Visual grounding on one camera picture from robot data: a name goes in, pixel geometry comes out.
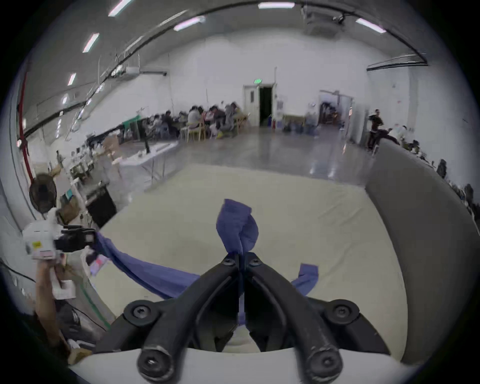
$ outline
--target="cable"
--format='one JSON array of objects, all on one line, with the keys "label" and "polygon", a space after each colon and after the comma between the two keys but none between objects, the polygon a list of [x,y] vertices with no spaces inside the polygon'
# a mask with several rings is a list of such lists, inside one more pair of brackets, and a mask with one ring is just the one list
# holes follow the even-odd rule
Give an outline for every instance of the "cable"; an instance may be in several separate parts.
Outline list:
[{"label": "cable", "polygon": [[[35,280],[33,280],[31,277],[28,277],[20,272],[17,272],[15,271],[14,269],[10,268],[7,264],[5,264],[5,262],[3,260],[0,260],[0,264],[3,265],[5,268],[7,268],[8,270],[10,270],[11,272],[17,274],[18,276],[21,276],[21,277],[24,277],[30,281],[33,281],[34,283],[36,282]],[[73,305],[71,305],[67,300],[65,300],[65,302],[70,305],[73,309],[75,309],[76,311],[82,313],[84,316],[86,316],[93,324],[99,326],[100,328],[102,328],[105,332],[107,332],[107,330],[102,327],[100,324],[97,324],[95,321],[92,320],[92,318],[90,316],[88,316],[85,312],[79,310],[77,307],[74,307]]]},{"label": "cable", "polygon": [[28,277],[28,276],[26,276],[26,275],[24,275],[20,272],[15,271],[14,269],[11,269],[7,264],[5,264],[5,262],[3,260],[0,260],[0,264],[3,265],[8,270],[10,270],[11,272],[17,274],[18,276],[25,277],[26,279],[28,279],[30,281],[33,281],[35,283],[35,280],[33,280],[31,277]]},{"label": "cable", "polygon": [[90,316],[88,316],[85,312],[79,310],[77,307],[74,307],[74,306],[71,305],[67,300],[65,300],[65,302],[66,302],[68,305],[70,305],[73,309],[75,309],[76,311],[78,311],[78,312],[82,313],[84,316],[86,316],[93,324],[95,324],[96,326],[99,326],[99,327],[102,328],[105,332],[107,332],[107,330],[106,330],[104,327],[102,327],[100,324],[94,322],[94,321],[92,320],[92,318],[91,318]]}]

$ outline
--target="red pipe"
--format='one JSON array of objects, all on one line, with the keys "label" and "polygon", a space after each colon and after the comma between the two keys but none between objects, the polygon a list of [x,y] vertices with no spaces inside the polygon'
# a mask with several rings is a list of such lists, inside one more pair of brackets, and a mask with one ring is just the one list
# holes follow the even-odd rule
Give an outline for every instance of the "red pipe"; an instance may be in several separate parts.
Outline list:
[{"label": "red pipe", "polygon": [[30,183],[33,183],[32,171],[30,170],[30,164],[28,163],[27,157],[27,141],[24,135],[24,95],[25,95],[25,83],[27,82],[27,71],[25,71],[24,82],[22,83],[22,91],[20,93],[20,104],[18,106],[18,117],[20,119],[20,140],[22,141],[22,152],[24,154],[25,167],[27,168],[28,177],[30,178]]}]

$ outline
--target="door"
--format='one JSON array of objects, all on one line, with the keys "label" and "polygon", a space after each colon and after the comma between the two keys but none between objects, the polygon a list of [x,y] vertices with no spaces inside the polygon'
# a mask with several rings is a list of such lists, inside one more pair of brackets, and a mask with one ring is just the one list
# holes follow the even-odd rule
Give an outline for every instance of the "door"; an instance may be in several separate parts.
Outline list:
[{"label": "door", "polygon": [[260,86],[260,125],[268,125],[268,118],[272,115],[272,87]]},{"label": "door", "polygon": [[258,127],[260,123],[260,103],[258,87],[256,85],[243,86],[243,105],[245,114],[250,114],[248,120],[253,127]]}]

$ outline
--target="wooden chair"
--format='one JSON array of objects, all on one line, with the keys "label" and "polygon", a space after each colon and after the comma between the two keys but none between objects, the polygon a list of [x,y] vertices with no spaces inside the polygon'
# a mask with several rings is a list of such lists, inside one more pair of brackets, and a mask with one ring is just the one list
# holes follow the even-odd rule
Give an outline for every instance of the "wooden chair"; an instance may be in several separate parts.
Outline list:
[{"label": "wooden chair", "polygon": [[193,135],[194,140],[195,140],[195,134],[197,134],[198,135],[198,141],[200,141],[200,139],[202,138],[202,134],[203,134],[204,135],[204,140],[205,140],[205,122],[203,120],[200,120],[198,122],[198,127],[195,127],[195,128],[188,127],[187,143],[188,143],[188,138],[189,138],[190,134]]}]

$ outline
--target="open doorway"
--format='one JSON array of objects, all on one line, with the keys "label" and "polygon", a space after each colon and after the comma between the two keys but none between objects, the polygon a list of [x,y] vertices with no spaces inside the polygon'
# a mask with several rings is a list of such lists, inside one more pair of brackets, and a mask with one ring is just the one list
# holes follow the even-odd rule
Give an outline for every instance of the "open doorway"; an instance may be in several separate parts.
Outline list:
[{"label": "open doorway", "polygon": [[260,86],[260,126],[268,125],[268,118],[272,115],[272,86]]}]

